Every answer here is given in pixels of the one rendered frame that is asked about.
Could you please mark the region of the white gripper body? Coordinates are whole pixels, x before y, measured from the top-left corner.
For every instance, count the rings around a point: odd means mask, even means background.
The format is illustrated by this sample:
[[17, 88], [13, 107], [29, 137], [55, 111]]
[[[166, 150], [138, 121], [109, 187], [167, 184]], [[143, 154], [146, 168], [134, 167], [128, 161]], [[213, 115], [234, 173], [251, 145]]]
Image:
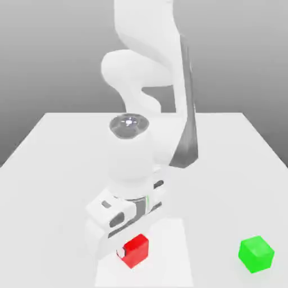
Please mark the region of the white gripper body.
[[113, 228], [104, 227], [90, 214], [84, 225], [84, 238], [89, 253], [102, 259], [139, 234], [147, 233], [153, 224], [165, 217], [165, 213], [166, 208], [159, 202], [147, 214], [136, 215]]

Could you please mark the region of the small red cube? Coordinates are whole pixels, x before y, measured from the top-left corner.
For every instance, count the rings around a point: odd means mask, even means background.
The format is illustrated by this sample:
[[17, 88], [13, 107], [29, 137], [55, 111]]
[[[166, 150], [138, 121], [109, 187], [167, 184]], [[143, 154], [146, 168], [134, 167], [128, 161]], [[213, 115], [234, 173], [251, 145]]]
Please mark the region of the small red cube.
[[134, 268], [148, 257], [149, 240], [143, 234], [139, 234], [132, 238], [130, 241], [126, 242], [123, 247], [125, 248], [125, 257], [120, 259], [130, 269]]

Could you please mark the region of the small green cube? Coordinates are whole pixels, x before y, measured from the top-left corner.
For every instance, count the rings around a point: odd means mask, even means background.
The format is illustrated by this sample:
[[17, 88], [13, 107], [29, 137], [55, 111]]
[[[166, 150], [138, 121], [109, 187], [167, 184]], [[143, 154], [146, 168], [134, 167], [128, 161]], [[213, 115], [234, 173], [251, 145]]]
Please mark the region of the small green cube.
[[274, 255], [275, 251], [262, 236], [254, 236], [240, 242], [238, 258], [250, 273], [270, 268]]

